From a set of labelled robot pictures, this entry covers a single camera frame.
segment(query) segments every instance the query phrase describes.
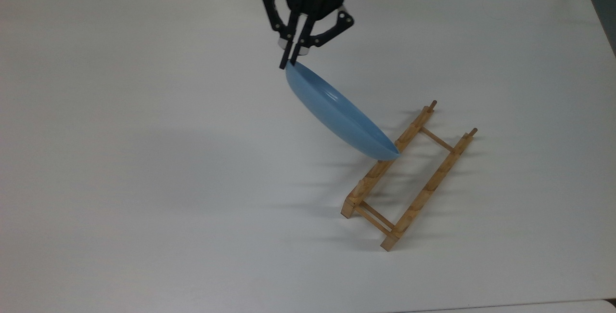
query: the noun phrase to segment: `blue plate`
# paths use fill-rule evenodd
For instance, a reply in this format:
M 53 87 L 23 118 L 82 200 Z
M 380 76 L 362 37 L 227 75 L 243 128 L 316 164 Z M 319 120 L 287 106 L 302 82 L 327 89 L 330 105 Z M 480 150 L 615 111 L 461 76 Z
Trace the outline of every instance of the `blue plate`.
M 338 137 L 368 157 L 393 160 L 400 152 L 365 114 L 300 63 L 286 64 L 286 80 L 299 100 Z

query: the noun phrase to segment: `table surface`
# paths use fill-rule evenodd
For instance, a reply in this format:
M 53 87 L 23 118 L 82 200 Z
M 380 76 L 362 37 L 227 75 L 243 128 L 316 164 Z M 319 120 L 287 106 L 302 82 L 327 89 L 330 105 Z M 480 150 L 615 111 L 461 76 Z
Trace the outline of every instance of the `table surface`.
M 301 61 L 390 138 L 479 132 L 394 251 L 373 161 L 277 68 L 260 0 L 0 0 L 0 309 L 395 312 L 616 296 L 616 59 L 590 0 L 346 0 Z M 317 26 L 323 30 L 333 24 Z M 446 153 L 368 201 L 399 217 Z

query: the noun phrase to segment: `black device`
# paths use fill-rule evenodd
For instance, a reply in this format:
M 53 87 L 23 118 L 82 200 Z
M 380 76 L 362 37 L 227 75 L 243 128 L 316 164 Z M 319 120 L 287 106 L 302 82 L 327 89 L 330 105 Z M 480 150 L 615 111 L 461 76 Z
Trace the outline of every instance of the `black device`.
M 284 49 L 284 54 L 280 61 L 281 69 L 286 67 L 287 61 L 294 64 L 299 55 L 308 54 L 310 47 L 321 47 L 353 25 L 354 19 L 343 6 L 344 2 L 345 0 L 286 0 L 291 14 L 287 24 L 284 24 L 276 9 L 275 0 L 263 0 L 271 28 L 279 32 L 279 45 Z M 337 11 L 336 24 L 322 34 L 311 35 L 310 33 L 312 32 L 315 22 L 323 19 L 334 11 Z M 299 37 L 297 37 L 295 49 L 291 52 L 293 40 L 297 31 L 297 22 L 302 14 L 306 15 L 306 23 Z

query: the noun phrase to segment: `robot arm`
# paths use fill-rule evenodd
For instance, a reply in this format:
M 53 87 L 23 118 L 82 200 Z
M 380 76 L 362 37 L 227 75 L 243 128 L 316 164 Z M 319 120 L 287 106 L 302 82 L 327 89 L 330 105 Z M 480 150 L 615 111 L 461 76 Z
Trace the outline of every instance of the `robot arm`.
M 271 28 L 280 34 L 279 45 L 284 49 L 280 62 L 281 69 L 286 67 L 287 61 L 290 60 L 291 64 L 295 64 L 297 56 L 308 54 L 312 46 L 321 47 L 341 32 L 350 28 L 354 23 L 353 17 L 346 12 L 343 6 L 345 0 L 286 0 L 291 10 L 287 24 L 284 24 L 282 19 L 280 19 L 274 1 L 263 0 L 263 3 L 268 13 Z M 334 11 L 337 11 L 336 24 L 322 34 L 311 35 L 310 33 L 315 22 Z M 306 23 L 299 37 L 297 37 L 295 49 L 291 52 L 297 30 L 297 22 L 301 14 L 306 15 Z

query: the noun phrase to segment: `wooden crossbar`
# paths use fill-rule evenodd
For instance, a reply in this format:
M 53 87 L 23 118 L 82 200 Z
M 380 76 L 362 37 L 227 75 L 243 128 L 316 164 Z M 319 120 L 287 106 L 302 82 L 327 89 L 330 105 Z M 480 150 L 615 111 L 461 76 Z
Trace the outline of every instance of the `wooden crossbar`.
M 449 155 L 445 158 L 445 160 L 440 164 L 438 169 L 434 172 L 432 177 L 425 184 L 422 191 L 417 195 L 417 197 L 413 200 L 409 208 L 404 212 L 402 217 L 394 224 L 387 220 L 382 214 L 377 212 L 374 208 L 372 208 L 368 203 L 364 201 L 364 199 L 371 192 L 372 188 L 376 185 L 376 183 L 385 175 L 387 169 L 391 167 L 393 164 L 392 161 L 377 161 L 374 166 L 366 173 L 366 175 L 361 179 L 356 187 L 348 193 L 345 202 L 343 203 L 343 208 L 341 210 L 341 214 L 346 218 L 350 218 L 353 212 L 358 212 L 362 217 L 367 219 L 372 225 L 381 230 L 383 234 L 385 234 L 385 240 L 381 243 L 381 247 L 387 251 L 391 251 L 393 246 L 400 240 L 400 238 L 407 231 L 407 228 L 414 221 L 415 217 L 418 216 L 424 205 L 430 199 L 430 197 L 438 188 L 438 185 L 445 179 L 449 170 L 453 167 L 453 165 L 460 159 L 460 156 L 466 150 L 466 147 L 473 141 L 473 135 L 477 132 L 477 128 L 471 130 L 470 133 L 465 133 L 464 136 L 460 138 L 458 143 L 455 146 L 450 146 L 444 140 L 438 138 L 436 135 L 427 130 L 424 125 L 429 120 L 429 118 L 434 113 L 434 106 L 436 105 L 436 100 L 432 102 L 430 106 L 423 107 L 420 114 L 413 120 L 413 122 L 409 125 L 407 130 L 405 130 L 402 135 L 394 142 L 400 153 L 402 153 L 405 148 L 409 145 L 409 143 L 413 140 L 415 135 L 420 131 L 425 133 L 428 137 L 432 138 L 437 144 L 444 147 L 449 151 Z M 372 216 L 375 216 L 379 221 L 383 224 L 379 223 Z

